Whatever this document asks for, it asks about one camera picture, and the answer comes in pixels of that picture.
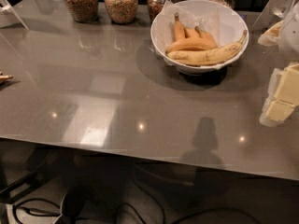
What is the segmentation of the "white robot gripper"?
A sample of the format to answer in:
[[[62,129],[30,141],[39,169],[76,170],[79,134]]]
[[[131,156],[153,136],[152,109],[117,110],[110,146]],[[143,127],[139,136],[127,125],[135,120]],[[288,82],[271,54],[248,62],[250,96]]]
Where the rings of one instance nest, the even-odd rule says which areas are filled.
[[[260,35],[262,46],[275,46],[288,60],[299,60],[299,2],[285,17]],[[282,124],[299,106],[299,63],[290,63],[283,70],[275,68],[268,86],[260,116],[260,123],[267,127]]]

